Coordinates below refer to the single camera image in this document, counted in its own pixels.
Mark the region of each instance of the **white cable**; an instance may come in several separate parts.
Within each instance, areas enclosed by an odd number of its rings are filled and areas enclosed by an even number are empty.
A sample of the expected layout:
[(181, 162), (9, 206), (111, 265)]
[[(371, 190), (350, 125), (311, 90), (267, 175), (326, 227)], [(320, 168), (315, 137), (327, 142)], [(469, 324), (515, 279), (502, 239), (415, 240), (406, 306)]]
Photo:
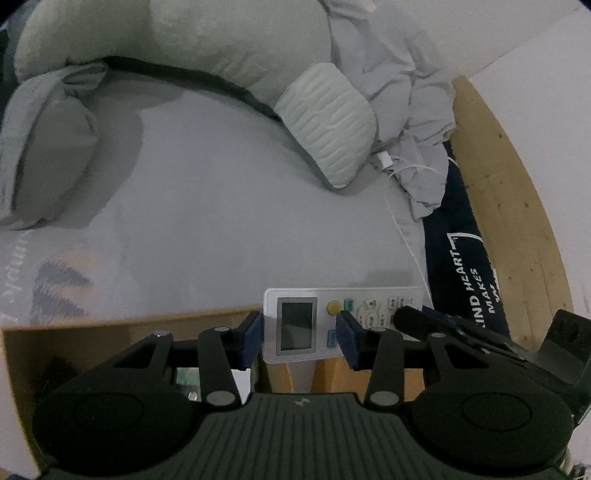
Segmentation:
[(433, 297), (431, 296), (431, 289), (429, 288), (429, 285), (427, 284), (427, 279), (425, 278), (425, 275), (423, 275), (423, 269), (421, 268), (421, 264), (419, 263), (416, 255), (414, 254), (413, 249), (410, 248), (410, 245), (408, 244), (408, 241), (406, 240), (406, 237), (404, 236), (404, 233), (402, 232), (400, 225), (396, 221), (396, 216), (394, 215), (394, 212), (392, 211), (392, 208), (390, 206), (390, 202), (388, 201), (388, 188), (390, 187), (390, 179), (394, 175), (396, 175), (398, 172), (406, 170), (407, 168), (423, 168), (425, 170), (434, 171), (435, 173), (441, 175), (444, 179), (447, 179), (447, 177), (443, 173), (441, 173), (439, 170), (436, 170), (435, 168), (427, 167), (426, 165), (406, 165), (406, 166), (397, 168), (394, 171), (391, 171), (390, 169), (387, 170), (387, 173), (389, 175), (386, 180), (386, 190), (384, 191), (384, 201), (386, 202), (386, 207), (388, 207), (388, 211), (390, 212), (390, 215), (392, 216), (392, 221), (394, 221), (394, 225), (396, 225), (396, 228), (398, 229), (398, 233), (400, 233), (400, 236), (402, 237), (404, 244), (407, 246), (408, 251), (412, 255), (413, 260), (414, 260), (415, 264), (417, 265), (418, 274), (421, 275), (421, 280), (423, 281), (423, 285), (425, 285), (425, 289), (427, 291), (427, 296), (429, 297), (429, 300), (431, 301), (431, 306), (433, 306)]
[[(574, 458), (573, 455), (570, 453), (570, 450), (566, 449), (566, 454), (564, 459), (562, 460), (562, 464), (560, 465), (560, 469), (566, 476), (569, 476), (570, 473), (573, 471), (574, 468)], [(584, 475), (574, 478), (573, 480), (584, 480)]]

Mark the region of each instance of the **remote control button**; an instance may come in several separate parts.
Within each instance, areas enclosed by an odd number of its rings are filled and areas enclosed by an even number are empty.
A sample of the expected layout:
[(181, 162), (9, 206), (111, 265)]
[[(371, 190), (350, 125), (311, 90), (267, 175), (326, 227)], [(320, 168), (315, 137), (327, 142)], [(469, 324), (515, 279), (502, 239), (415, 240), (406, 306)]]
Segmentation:
[(336, 316), (342, 309), (343, 306), (338, 300), (332, 300), (328, 302), (328, 305), (326, 306), (326, 311), (333, 317)]
[(365, 310), (363, 306), (359, 307), (359, 309), (357, 310), (357, 316), (355, 318), (357, 318), (357, 321), (361, 326), (363, 326), (363, 322), (365, 321), (366, 313), (367, 310)]
[(378, 299), (367, 299), (365, 300), (365, 307), (372, 310), (378, 306)]
[(376, 311), (368, 312), (368, 315), (365, 319), (366, 328), (370, 328), (373, 326), (378, 326), (378, 314)]
[(329, 334), (326, 340), (326, 346), (328, 348), (336, 347), (336, 330), (329, 330)]

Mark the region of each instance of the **bed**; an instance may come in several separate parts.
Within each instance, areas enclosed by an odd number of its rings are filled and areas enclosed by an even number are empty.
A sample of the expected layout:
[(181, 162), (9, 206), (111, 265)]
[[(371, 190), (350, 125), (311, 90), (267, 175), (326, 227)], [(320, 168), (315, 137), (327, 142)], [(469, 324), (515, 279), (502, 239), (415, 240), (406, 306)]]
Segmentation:
[[(66, 210), (0, 233), (2, 324), (248, 307), (269, 287), (421, 285), (371, 165), (328, 191), (282, 125), (195, 82), (111, 71), (102, 135)], [(421, 222), (389, 201), (418, 258)]]

